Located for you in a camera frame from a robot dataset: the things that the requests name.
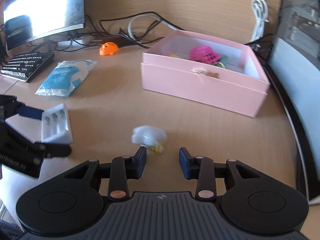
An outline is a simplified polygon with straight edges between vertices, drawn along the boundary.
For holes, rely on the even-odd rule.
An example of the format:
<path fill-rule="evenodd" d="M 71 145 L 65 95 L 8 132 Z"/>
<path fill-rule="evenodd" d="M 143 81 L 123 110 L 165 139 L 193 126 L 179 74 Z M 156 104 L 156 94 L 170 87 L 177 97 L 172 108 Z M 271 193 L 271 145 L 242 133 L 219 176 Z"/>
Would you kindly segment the blue white mask packet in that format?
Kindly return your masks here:
<path fill-rule="evenodd" d="M 62 61 L 35 92 L 40 96 L 69 97 L 88 77 L 96 61 Z"/>

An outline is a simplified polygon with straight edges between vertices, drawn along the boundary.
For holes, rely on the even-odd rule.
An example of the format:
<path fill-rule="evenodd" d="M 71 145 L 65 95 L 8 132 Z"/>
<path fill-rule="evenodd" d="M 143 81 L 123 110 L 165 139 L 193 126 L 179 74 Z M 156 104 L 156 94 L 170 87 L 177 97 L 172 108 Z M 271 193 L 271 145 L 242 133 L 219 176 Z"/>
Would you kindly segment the black power adapter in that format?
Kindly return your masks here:
<path fill-rule="evenodd" d="M 121 36 L 121 35 L 115 35 L 115 36 L 108 36 L 102 39 L 102 43 L 106 42 L 113 42 L 115 43 L 119 48 L 130 46 L 132 44 L 131 41 L 129 41 L 127 38 Z"/>

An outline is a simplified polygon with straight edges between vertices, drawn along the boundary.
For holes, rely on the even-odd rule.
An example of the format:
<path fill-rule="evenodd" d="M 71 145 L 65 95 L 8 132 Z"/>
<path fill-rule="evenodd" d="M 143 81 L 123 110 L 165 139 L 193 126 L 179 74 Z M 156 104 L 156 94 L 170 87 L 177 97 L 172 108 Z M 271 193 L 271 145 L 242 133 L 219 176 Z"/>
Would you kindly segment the pink toy basket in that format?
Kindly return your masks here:
<path fill-rule="evenodd" d="M 221 55 L 216 53 L 210 46 L 198 46 L 190 51 L 189 60 L 211 64 L 218 62 Z"/>

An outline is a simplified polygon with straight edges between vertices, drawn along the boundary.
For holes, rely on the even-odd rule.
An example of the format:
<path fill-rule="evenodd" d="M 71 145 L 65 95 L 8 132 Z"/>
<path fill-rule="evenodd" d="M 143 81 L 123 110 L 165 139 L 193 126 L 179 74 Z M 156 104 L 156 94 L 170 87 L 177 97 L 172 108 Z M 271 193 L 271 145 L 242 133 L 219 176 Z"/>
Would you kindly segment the orange toy helmet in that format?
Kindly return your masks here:
<path fill-rule="evenodd" d="M 100 56 L 114 55 L 119 51 L 119 47 L 113 42 L 106 42 L 99 48 Z"/>

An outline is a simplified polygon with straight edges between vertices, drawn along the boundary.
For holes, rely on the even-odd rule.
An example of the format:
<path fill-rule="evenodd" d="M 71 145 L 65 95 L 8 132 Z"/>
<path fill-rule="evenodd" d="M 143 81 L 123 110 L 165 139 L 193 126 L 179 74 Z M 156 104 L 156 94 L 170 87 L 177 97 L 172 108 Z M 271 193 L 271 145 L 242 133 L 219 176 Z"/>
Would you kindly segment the black mechanical keyboard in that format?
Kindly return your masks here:
<path fill-rule="evenodd" d="M 54 52 L 32 52 L 18 54 L 10 59 L 1 69 L 1 75 L 30 82 L 40 72 L 47 68 L 54 60 Z"/>

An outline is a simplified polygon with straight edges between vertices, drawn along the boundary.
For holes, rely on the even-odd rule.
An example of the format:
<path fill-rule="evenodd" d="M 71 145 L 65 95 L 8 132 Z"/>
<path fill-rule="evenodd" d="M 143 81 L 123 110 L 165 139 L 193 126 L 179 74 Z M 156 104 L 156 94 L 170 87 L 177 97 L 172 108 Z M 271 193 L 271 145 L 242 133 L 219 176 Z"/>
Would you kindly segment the pink cardboard box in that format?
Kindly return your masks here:
<path fill-rule="evenodd" d="M 192 49 L 209 46 L 226 56 L 223 67 L 191 61 Z M 177 30 L 143 53 L 142 87 L 255 117 L 270 83 L 254 51 L 244 44 Z"/>

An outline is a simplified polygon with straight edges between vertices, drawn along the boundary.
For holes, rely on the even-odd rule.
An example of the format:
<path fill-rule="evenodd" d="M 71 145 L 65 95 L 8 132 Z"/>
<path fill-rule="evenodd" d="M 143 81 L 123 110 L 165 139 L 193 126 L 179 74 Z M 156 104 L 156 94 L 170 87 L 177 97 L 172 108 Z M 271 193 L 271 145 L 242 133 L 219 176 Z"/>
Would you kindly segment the black curved monitor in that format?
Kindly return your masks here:
<path fill-rule="evenodd" d="M 4 0 L 7 50 L 85 26 L 85 0 Z"/>

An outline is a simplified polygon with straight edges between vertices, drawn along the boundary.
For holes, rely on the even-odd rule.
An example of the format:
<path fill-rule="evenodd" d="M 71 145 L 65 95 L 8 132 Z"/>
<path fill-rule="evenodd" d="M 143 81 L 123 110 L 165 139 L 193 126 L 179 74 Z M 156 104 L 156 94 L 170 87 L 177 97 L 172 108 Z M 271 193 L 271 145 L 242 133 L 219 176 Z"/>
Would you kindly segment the white yellow flower toy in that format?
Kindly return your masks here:
<path fill-rule="evenodd" d="M 167 141 L 165 130 L 153 126 L 138 126 L 132 131 L 131 142 L 162 153 Z"/>

